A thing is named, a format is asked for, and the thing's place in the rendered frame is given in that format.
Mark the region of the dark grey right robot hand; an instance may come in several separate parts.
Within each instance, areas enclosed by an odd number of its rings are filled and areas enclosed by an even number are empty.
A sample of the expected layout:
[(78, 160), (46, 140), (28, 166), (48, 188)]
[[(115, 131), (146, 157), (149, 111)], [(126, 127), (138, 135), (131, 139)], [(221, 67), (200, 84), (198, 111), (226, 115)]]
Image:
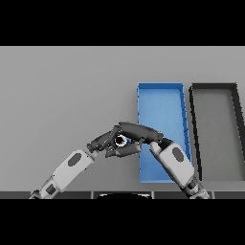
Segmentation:
[[(130, 144), (118, 146), (116, 139), (119, 137), (130, 139)], [(125, 157), (137, 154), (142, 150), (142, 144), (150, 145), (151, 143), (156, 143), (158, 147), (165, 149), (172, 144), (172, 140), (165, 138), (163, 133), (153, 128), (131, 122), (119, 122), (105, 143), (105, 157)]]

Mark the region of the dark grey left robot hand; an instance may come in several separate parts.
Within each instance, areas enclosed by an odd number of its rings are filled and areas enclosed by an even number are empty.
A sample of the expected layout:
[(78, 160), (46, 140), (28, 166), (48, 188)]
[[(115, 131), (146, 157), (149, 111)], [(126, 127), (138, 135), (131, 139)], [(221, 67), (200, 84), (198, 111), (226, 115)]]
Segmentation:
[(107, 147), (112, 147), (113, 149), (116, 149), (116, 143), (115, 139), (118, 137), (119, 133), (121, 131), (121, 127), (119, 125), (115, 125), (111, 131), (108, 131), (107, 133), (104, 133), (95, 140), (93, 140), (91, 143), (87, 144), (87, 148), (90, 152), (93, 152), (95, 150), (97, 151), (103, 151)]

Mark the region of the blue bin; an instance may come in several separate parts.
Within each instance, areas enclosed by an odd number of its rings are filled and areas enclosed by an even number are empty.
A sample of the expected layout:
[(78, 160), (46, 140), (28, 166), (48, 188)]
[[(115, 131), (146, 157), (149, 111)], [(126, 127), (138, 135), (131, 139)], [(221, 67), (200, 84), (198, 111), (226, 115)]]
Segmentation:
[[(165, 138), (176, 142), (191, 160), (188, 116), (182, 82), (139, 82), (138, 124), (161, 131)], [(140, 182), (172, 183), (172, 180), (152, 156), (148, 145), (140, 153)]]

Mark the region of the dark grey bin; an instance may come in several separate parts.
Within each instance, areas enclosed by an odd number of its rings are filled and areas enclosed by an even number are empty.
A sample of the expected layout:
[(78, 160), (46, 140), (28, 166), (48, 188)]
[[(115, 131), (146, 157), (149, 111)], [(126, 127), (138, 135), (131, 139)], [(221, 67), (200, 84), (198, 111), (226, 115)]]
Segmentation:
[(245, 181), (245, 124), (236, 83), (189, 88), (199, 179)]

